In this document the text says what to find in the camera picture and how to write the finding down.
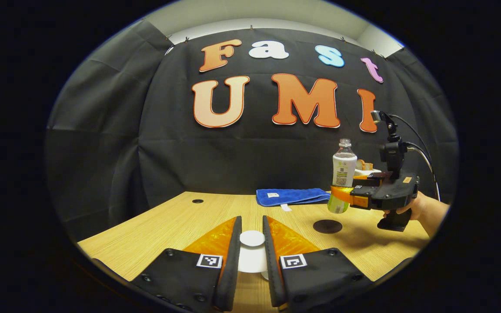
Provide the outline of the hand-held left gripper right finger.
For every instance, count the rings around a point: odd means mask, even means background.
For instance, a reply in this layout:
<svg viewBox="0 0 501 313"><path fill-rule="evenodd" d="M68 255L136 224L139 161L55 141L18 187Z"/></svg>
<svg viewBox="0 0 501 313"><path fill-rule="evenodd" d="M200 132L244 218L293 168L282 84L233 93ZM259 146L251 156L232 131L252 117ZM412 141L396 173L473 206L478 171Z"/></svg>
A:
<svg viewBox="0 0 501 313"><path fill-rule="evenodd" d="M330 313L374 286L338 248L320 249L263 216L272 307L280 313Z"/></svg>

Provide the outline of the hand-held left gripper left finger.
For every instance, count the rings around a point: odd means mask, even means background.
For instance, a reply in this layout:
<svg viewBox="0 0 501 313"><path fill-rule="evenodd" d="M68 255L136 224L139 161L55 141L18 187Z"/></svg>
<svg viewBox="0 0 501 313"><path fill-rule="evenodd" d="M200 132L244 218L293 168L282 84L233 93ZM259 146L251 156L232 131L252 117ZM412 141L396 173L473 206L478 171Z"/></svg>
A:
<svg viewBox="0 0 501 313"><path fill-rule="evenodd" d="M232 311L242 218L219 224L182 250L164 249L131 283L183 313Z"/></svg>

